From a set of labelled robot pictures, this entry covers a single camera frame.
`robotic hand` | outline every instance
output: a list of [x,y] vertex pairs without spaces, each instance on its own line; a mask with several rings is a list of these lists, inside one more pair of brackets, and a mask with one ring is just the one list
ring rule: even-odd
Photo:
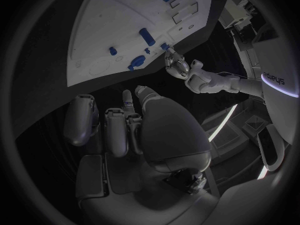
[[236,75],[220,76],[202,69],[203,63],[194,60],[189,65],[182,55],[172,47],[165,52],[165,69],[175,78],[185,80],[185,85],[194,93],[218,93],[225,90],[229,93],[242,92],[264,99],[262,83],[254,79],[242,79]]

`light strip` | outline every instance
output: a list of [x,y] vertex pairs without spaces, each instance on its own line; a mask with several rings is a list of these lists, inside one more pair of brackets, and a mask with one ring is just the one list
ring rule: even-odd
[[257,180],[263,179],[266,176],[267,171],[268,171],[268,169],[266,168],[266,166],[263,166],[263,168],[262,168],[262,170],[261,170],[261,172],[260,172]]
[[237,104],[234,105],[231,110],[229,111],[229,113],[227,114],[227,116],[225,117],[225,119],[221,122],[220,126],[213,132],[213,134],[209,137],[208,141],[211,142],[215,136],[217,136],[217,134],[220,132],[220,130],[224,127],[225,123],[227,123],[228,119],[230,118],[230,116],[234,113],[235,109],[237,107]]
[[290,93],[290,92],[287,92],[287,91],[284,91],[284,90],[282,90],[282,89],[280,89],[280,88],[278,88],[278,87],[272,85],[271,83],[269,83],[269,82],[264,78],[263,74],[261,74],[261,79],[262,79],[266,84],[268,84],[270,87],[276,89],[277,91],[282,92],[282,93],[284,93],[284,94],[286,94],[286,95],[289,95],[289,96],[291,96],[291,97],[294,97],[294,98],[299,98],[299,95],[293,94],[293,93]]

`purple light strip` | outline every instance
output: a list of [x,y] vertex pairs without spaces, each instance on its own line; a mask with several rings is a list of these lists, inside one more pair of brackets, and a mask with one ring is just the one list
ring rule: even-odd
[[268,84],[270,87],[276,89],[277,91],[282,92],[283,94],[289,95],[289,96],[294,97],[294,98],[299,98],[299,95],[293,94],[293,93],[290,93],[290,92],[287,92],[287,91],[284,91],[284,90],[282,90],[282,89],[280,89],[280,88],[278,88],[278,87],[272,85],[271,83],[269,83],[269,82],[264,78],[263,74],[261,74],[261,79],[262,79],[266,84]]

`white control panel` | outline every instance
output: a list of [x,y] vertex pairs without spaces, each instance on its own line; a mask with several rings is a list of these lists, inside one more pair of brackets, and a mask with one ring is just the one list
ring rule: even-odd
[[[129,71],[138,56],[145,61],[134,69],[145,68],[164,53],[163,43],[174,46],[205,27],[210,7],[211,0],[84,0],[69,42],[67,86]],[[153,46],[139,34],[143,28]]]

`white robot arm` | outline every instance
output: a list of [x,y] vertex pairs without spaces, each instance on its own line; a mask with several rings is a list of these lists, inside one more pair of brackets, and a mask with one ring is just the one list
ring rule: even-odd
[[225,90],[229,93],[242,92],[264,99],[262,83],[254,79],[243,79],[236,75],[221,76],[214,72],[204,71],[203,63],[194,60],[189,65],[182,55],[172,47],[165,53],[165,69],[175,78],[185,80],[185,85],[194,93],[218,93]]

